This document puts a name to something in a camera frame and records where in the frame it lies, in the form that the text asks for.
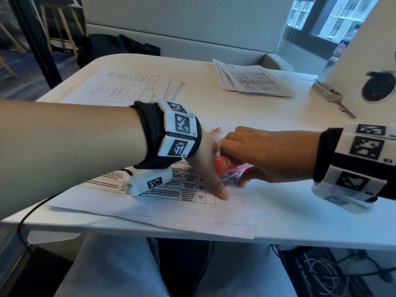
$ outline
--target stack of papers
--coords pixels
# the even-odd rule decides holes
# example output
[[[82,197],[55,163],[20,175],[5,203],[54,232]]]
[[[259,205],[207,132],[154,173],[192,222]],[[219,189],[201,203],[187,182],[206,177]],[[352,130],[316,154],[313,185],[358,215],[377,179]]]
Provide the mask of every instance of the stack of papers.
[[[135,101],[171,101],[182,78],[152,72],[129,72],[103,66],[94,76],[67,96],[63,103],[130,106]]]
[[[291,97],[296,92],[262,66],[235,66],[213,59],[221,88],[227,91]]]
[[[126,106],[135,100],[172,97],[181,79],[169,75],[131,73],[104,67],[65,99],[66,103]],[[200,119],[206,131],[235,123]],[[52,199],[51,207],[118,217],[161,228],[253,239],[254,196],[232,187],[229,200],[212,194],[206,182],[182,159],[172,165],[173,178],[139,196],[131,196],[123,174],[114,171],[77,185]]]

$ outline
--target person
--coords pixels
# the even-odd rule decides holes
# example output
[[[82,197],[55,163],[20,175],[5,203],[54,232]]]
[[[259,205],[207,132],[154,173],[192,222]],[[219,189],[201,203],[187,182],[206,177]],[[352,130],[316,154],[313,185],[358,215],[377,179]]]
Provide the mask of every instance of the person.
[[[136,108],[1,101],[0,219],[84,181],[144,162],[152,147],[143,124]],[[212,162],[219,149],[253,165],[242,175],[241,186],[252,179],[321,181],[341,132],[240,126],[219,146],[213,139],[216,132],[202,131],[199,148],[186,160],[213,193],[227,199],[229,192]],[[393,198],[392,188],[389,181],[379,195]],[[295,295],[268,245],[216,242],[208,259],[196,297]],[[146,238],[87,235],[56,294],[113,295],[169,296]]]

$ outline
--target window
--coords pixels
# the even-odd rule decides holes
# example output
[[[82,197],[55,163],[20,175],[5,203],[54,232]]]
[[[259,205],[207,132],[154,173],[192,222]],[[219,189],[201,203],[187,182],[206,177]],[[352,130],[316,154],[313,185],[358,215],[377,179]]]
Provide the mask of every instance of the window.
[[[285,39],[328,59],[344,35],[364,22],[377,1],[295,0]]]

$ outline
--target tabletop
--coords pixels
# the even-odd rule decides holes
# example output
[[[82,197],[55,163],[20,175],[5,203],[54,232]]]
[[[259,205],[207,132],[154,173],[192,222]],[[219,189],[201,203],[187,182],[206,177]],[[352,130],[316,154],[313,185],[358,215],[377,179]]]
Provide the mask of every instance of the tabletop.
[[[325,102],[310,90],[315,75],[271,70],[274,76],[298,94],[294,98],[270,97],[222,90],[213,63],[140,54],[116,54],[96,59],[39,101],[61,102],[104,64],[127,70],[182,75],[183,86],[176,95],[176,101],[190,106],[198,117],[227,119],[238,125],[266,130],[316,131],[342,127],[349,120],[335,104]],[[396,250],[396,236],[393,235],[396,202],[380,198],[372,212],[351,214],[314,196],[310,191],[311,185],[312,181],[308,180],[280,184],[251,181],[247,189],[260,196],[253,242]],[[18,224],[30,209],[22,210],[2,222]],[[25,225],[30,230],[245,241],[54,210],[47,205],[37,209]]]

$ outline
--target person's leg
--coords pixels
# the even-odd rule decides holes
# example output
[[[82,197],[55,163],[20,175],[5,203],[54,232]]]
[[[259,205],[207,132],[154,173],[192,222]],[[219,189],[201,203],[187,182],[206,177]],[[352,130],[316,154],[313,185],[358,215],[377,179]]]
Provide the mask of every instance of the person's leg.
[[[146,238],[88,235],[55,297],[169,297]]]
[[[216,242],[194,297],[294,297],[280,259],[268,245]]]

